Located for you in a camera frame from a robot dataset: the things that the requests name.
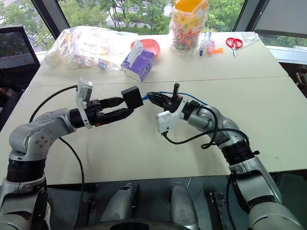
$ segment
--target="tissue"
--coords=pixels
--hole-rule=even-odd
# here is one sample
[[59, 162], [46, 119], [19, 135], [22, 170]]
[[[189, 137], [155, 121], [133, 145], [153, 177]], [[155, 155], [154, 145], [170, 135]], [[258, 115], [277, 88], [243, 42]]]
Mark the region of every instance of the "tissue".
[[143, 81], [154, 64], [154, 53], [144, 49], [142, 43], [137, 40], [133, 49], [121, 64], [124, 73], [137, 80]]

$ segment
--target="clear plastic bag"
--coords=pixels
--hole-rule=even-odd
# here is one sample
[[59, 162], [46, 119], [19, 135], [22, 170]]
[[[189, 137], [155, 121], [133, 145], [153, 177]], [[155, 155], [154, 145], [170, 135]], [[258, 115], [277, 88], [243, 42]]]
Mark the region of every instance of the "clear plastic bag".
[[193, 55], [198, 52], [208, 15], [208, 0], [203, 0], [192, 12], [173, 7], [169, 34], [172, 37], [172, 48], [177, 54]]
[[231, 36], [234, 38], [238, 38], [243, 42], [242, 48], [247, 47], [250, 44], [259, 40], [259, 36], [255, 32], [232, 32]]
[[61, 69], [121, 69], [137, 34], [101, 27], [76, 26], [63, 30], [46, 53], [43, 65]]

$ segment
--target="green foliage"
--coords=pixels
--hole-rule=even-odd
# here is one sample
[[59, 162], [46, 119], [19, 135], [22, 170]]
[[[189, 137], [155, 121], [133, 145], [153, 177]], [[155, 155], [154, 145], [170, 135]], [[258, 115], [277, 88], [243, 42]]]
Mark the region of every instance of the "green foliage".
[[124, 13], [119, 12], [115, 15], [115, 18], [121, 22], [124, 22], [127, 27], [130, 26], [130, 22], [143, 22], [143, 18], [140, 15], [131, 12], [126, 12], [126, 17], [124, 17]]
[[117, 7], [123, 10], [124, 18], [126, 18], [126, 11], [131, 6], [131, 1], [130, 0], [113, 0], [113, 1], [116, 3]]
[[77, 0], [61, 0], [59, 5], [71, 27], [78, 25], [104, 26], [107, 18], [105, 11], [94, 4], [81, 7]]
[[81, 6], [81, 7], [83, 6], [83, 0], [77, 0], [77, 3], [78, 3], [79, 6]]
[[164, 7], [166, 6], [166, 1], [139, 0], [138, 6], [139, 6], [138, 14], [143, 17], [145, 23], [149, 24], [151, 34], [153, 34], [154, 31], [160, 32], [161, 31], [160, 26], [163, 24], [161, 21], [164, 19], [163, 12], [164, 12]]
[[109, 27], [111, 30], [116, 31], [124, 31], [124, 32], [130, 32], [130, 33], [136, 33], [139, 35], [150, 35], [151, 31], [149, 28], [139, 28], [139, 27]]
[[33, 46], [42, 46], [43, 50], [48, 50], [54, 43], [54, 38], [34, 9], [31, 0], [21, 0], [19, 5], [11, 4], [7, 7], [1, 2], [0, 20], [0, 26], [23, 24]]
[[290, 48], [293, 48], [293, 46], [307, 46], [306, 38], [267, 35], [267, 34], [260, 34], [259, 36], [262, 42], [267, 46], [282, 46]]
[[212, 31], [232, 31], [245, 0], [209, 0], [206, 27]]
[[169, 23], [171, 21], [170, 17], [161, 16], [156, 20], [153, 28], [153, 34], [155, 35], [165, 35], [169, 30]]
[[115, 0], [99, 0], [99, 9], [102, 11], [106, 11], [109, 13], [114, 26], [116, 28], [116, 19], [115, 19], [115, 15], [116, 15], [116, 2]]

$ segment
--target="purple tissue box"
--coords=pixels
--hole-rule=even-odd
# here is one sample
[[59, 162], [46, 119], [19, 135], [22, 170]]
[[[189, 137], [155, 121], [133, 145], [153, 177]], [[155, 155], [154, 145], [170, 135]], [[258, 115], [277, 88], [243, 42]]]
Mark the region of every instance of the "purple tissue box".
[[154, 64], [154, 53], [144, 49], [131, 67], [127, 61], [128, 57], [129, 54], [120, 65], [124, 73], [137, 81], [143, 81]]

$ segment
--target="red bowl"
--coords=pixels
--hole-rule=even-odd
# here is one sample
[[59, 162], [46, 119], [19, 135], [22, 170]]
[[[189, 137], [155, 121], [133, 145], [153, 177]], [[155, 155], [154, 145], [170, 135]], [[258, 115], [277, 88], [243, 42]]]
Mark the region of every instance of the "red bowl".
[[[154, 54], [155, 58], [159, 55], [159, 53], [160, 53], [160, 46], [159, 46], [159, 44], [157, 43], [156, 40], [153, 40], [153, 39], [143, 39], [143, 40], [140, 40], [140, 42], [143, 44], [143, 47], [145, 49], [147, 49], [148, 51], [150, 51], [150, 52], [152, 52]], [[131, 45], [130, 45], [131, 49], [133, 48], [134, 43], [135, 42], [131, 43]]]

